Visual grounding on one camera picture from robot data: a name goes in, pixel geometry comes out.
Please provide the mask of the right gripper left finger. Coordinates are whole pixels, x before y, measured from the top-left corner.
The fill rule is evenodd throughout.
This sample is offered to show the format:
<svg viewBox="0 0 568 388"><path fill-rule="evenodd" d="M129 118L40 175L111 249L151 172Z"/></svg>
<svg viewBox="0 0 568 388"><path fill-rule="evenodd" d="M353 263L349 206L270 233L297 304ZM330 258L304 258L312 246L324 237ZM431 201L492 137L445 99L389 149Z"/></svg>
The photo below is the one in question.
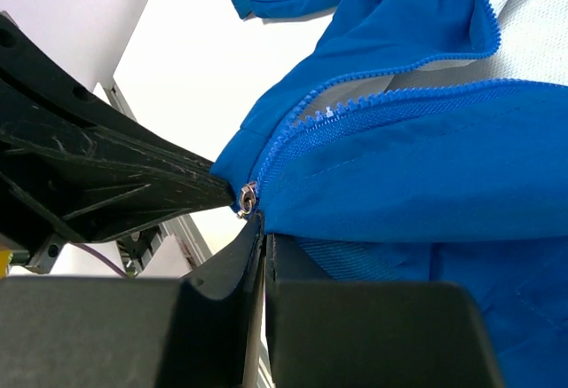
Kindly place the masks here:
<svg viewBox="0 0 568 388"><path fill-rule="evenodd" d="M255 216L180 279L4 279L2 386L255 386L263 246Z"/></svg>

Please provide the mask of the silver zipper slider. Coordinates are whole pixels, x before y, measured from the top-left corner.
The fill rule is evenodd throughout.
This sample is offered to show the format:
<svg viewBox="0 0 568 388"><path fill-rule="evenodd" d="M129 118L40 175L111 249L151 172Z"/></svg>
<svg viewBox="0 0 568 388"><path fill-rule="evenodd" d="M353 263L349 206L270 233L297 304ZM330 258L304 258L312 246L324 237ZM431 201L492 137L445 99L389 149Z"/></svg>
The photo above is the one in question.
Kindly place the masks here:
<svg viewBox="0 0 568 388"><path fill-rule="evenodd" d="M249 218L256 210L257 205L257 182L251 181L245 184L239 193L239 210L237 211L237 218Z"/></svg>

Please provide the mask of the blue white red jacket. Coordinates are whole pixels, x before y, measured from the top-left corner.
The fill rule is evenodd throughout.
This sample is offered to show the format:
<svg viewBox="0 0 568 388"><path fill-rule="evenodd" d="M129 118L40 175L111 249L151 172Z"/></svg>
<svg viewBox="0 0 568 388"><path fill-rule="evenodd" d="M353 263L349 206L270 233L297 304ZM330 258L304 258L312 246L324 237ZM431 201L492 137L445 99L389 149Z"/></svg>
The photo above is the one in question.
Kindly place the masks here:
<svg viewBox="0 0 568 388"><path fill-rule="evenodd" d="M567 384L567 0L231 0L332 10L213 166L336 281L465 289L504 384Z"/></svg>

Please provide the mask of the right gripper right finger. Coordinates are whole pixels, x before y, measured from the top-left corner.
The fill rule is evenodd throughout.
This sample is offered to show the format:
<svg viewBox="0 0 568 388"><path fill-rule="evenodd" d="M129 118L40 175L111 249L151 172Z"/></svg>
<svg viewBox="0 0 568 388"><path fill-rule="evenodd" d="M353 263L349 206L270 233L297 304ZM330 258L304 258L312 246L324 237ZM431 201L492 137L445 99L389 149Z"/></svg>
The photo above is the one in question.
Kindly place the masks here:
<svg viewBox="0 0 568 388"><path fill-rule="evenodd" d="M279 387L501 387L471 295L445 282L336 281L266 238L266 338Z"/></svg>

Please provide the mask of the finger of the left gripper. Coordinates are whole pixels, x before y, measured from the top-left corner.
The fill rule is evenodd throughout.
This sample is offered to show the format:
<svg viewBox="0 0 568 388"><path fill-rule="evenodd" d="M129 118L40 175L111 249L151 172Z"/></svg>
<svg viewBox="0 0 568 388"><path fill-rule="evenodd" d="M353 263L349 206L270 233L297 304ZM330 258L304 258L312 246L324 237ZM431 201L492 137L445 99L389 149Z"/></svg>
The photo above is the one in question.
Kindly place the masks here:
<svg viewBox="0 0 568 388"><path fill-rule="evenodd" d="M108 242L233 203L210 162L85 89L1 20L1 238Z"/></svg>

